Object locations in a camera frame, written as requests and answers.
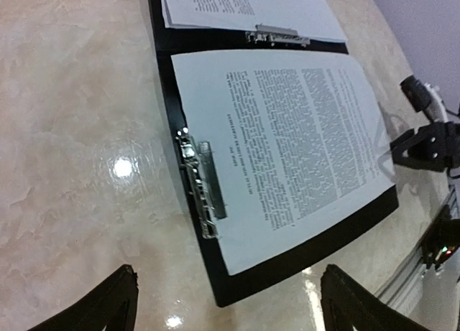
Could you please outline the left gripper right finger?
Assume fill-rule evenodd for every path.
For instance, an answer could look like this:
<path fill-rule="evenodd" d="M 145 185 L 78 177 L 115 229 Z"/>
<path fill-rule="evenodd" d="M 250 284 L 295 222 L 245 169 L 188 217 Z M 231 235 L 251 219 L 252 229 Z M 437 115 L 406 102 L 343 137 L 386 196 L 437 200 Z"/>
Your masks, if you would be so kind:
<path fill-rule="evenodd" d="M 321 308 L 326 330 L 425 329 L 382 303 L 335 264 L 329 264 L 321 277 Z"/>

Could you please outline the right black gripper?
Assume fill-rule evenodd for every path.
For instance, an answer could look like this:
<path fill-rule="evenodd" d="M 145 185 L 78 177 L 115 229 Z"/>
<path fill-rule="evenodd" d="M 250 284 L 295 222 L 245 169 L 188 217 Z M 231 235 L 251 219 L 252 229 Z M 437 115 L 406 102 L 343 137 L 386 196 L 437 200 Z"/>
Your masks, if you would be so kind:
<path fill-rule="evenodd" d="M 433 172 L 459 168 L 459 124 L 435 122 L 410 129 L 390 143 L 394 164 Z"/>

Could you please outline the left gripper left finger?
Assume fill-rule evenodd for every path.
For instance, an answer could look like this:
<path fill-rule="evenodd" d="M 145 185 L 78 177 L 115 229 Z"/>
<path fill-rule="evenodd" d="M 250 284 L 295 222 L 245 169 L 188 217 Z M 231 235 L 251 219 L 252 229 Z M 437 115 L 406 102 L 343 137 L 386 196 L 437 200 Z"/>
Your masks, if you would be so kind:
<path fill-rule="evenodd" d="M 75 304 L 32 329 L 133 330 L 138 295 L 137 274 L 124 264 Z"/>

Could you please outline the white paper stack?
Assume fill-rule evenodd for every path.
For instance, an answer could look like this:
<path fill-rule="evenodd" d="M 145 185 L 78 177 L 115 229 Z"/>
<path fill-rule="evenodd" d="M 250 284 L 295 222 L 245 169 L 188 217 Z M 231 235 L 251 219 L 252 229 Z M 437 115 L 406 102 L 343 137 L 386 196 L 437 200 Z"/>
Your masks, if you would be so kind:
<path fill-rule="evenodd" d="M 393 187 L 389 139 L 350 55 L 217 50 L 174 55 L 188 130 L 206 141 L 231 275 L 328 230 Z"/>

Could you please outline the black clip folder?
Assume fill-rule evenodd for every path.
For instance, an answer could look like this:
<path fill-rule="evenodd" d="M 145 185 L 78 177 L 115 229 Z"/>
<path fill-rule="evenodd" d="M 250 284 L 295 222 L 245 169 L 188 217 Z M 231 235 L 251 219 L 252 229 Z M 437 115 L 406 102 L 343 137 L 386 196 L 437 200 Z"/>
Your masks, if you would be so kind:
<path fill-rule="evenodd" d="M 186 120 L 173 71 L 172 54 L 203 48 L 205 42 L 197 38 L 200 34 L 206 39 L 216 41 L 218 48 L 224 47 L 226 40 L 230 42 L 232 48 L 235 48 L 238 44 L 244 44 L 244 39 L 234 31 L 225 33 L 222 29 L 199 29 L 191 34 L 186 34 L 179 29 L 166 29 L 160 15 L 161 8 L 160 0 L 149 0 L 167 121 L 171 135 L 176 136 L 178 130 L 186 125 Z M 190 210 L 196 238 L 218 307 L 227 307 L 239 302 L 318 263 L 378 225 L 399 206 L 397 189 L 390 187 L 373 201 L 319 235 L 251 269 L 231 276 L 224 264 L 218 241 L 204 237 L 205 227 L 199 216 L 202 208 L 197 205 L 193 195 L 196 184 L 188 176 L 179 148 L 175 149 L 175 156 L 180 171 L 181 193 L 185 196 Z"/>

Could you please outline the white printed sheet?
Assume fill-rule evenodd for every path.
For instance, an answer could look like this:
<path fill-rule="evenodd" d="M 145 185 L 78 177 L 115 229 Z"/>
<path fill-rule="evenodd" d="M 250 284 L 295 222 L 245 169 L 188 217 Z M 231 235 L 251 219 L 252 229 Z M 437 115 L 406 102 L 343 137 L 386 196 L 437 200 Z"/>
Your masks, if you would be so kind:
<path fill-rule="evenodd" d="M 165 26 L 174 29 L 255 30 L 258 25 L 296 31 L 323 42 L 346 35 L 326 0 L 161 0 Z"/>

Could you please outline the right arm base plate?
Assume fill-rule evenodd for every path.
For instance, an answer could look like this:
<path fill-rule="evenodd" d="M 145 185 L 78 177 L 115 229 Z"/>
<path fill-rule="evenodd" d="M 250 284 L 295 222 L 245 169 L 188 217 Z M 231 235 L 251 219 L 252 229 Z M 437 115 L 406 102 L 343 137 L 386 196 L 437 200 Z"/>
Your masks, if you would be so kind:
<path fill-rule="evenodd" d="M 444 205 L 421 241 L 423 263 L 437 271 L 459 249 L 459 219 Z"/>

